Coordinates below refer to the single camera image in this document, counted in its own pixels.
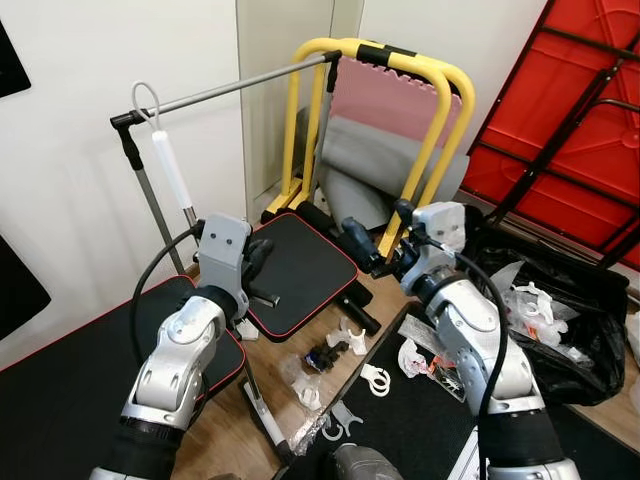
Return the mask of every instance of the white cylindrical handle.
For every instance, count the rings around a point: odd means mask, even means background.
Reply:
[[[151,135],[151,140],[153,140],[156,154],[160,159],[160,163],[162,163],[164,173],[169,178],[169,183],[171,184],[173,193],[175,193],[178,199],[180,207],[183,210],[193,207],[187,185],[184,183],[184,178],[182,178],[182,173],[180,173],[176,156],[173,153],[173,147],[171,147],[171,142],[169,141],[169,135],[164,130],[156,130]]]

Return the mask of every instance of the pink foam mat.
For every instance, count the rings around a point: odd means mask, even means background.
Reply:
[[[338,115],[371,127],[422,141],[436,112],[432,85],[394,70],[343,57],[331,104]],[[455,124],[462,102],[451,97],[451,110],[437,145],[442,147]]]

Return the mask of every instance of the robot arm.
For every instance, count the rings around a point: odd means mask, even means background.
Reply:
[[[575,464],[562,453],[529,360],[510,337],[487,414],[480,411],[498,356],[500,318],[496,306],[455,270],[456,253],[465,244],[464,207],[445,202],[415,209],[400,200],[396,209],[409,236],[389,264],[362,226],[350,220],[343,227],[360,246],[360,257],[367,258],[374,278],[393,274],[407,295],[424,304],[456,363],[469,408],[479,416],[480,450],[489,459],[489,477],[579,479]]]
[[[202,372],[227,323],[245,315],[249,299],[244,289],[272,249],[264,242],[248,245],[250,233],[246,222],[223,214],[207,219],[198,250],[199,286],[160,326],[156,347],[122,410],[107,461],[93,470],[91,480],[170,478],[202,393]]]

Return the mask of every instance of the black mat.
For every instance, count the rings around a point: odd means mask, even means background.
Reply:
[[[187,277],[174,277],[143,295],[143,351],[192,289]],[[138,372],[127,320],[125,304],[0,372],[0,478],[86,480],[104,460]],[[227,333],[207,369],[211,394],[244,358]]]
[[[320,433],[307,455],[298,458],[282,480],[325,480],[324,460],[343,442],[380,451],[404,480],[447,479],[475,422],[466,404],[436,383],[426,377],[408,379],[402,373],[397,355],[405,339],[396,333],[398,327],[396,324],[367,360],[389,372],[390,393],[377,398],[365,380],[356,378],[342,399],[354,415],[364,419],[364,425],[353,423],[351,438],[343,435],[338,442],[329,442]],[[637,453],[569,408],[552,407],[549,413],[565,454],[576,462],[582,480],[638,478]]]
[[[356,265],[293,213],[277,216],[254,233],[271,239],[273,253],[252,285],[280,297],[276,308],[251,300],[250,320],[272,342],[303,327],[358,276]]]

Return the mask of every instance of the wooden floor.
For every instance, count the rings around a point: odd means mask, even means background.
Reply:
[[[361,275],[359,280],[374,294],[367,311],[383,325],[376,337],[367,338],[370,347],[408,299],[392,277],[374,281],[367,275]],[[261,337],[257,342],[243,344],[264,398],[292,447],[317,415],[304,409],[281,380],[278,362],[288,354],[306,354],[321,343],[329,331],[338,328],[341,317],[342,312],[335,305],[330,305],[286,343],[271,343]],[[349,351],[336,362],[331,372],[322,375],[320,394],[323,405],[335,397],[359,364],[360,358]],[[597,407],[579,407],[579,410],[640,451],[640,415],[628,396],[629,388],[638,376],[638,366],[630,353],[627,355],[626,372],[627,381],[621,394]],[[265,480],[278,470],[279,462],[251,420],[238,382],[236,380],[214,397],[198,422],[187,432],[178,453],[173,479],[207,480],[215,475],[235,473],[243,480]]]

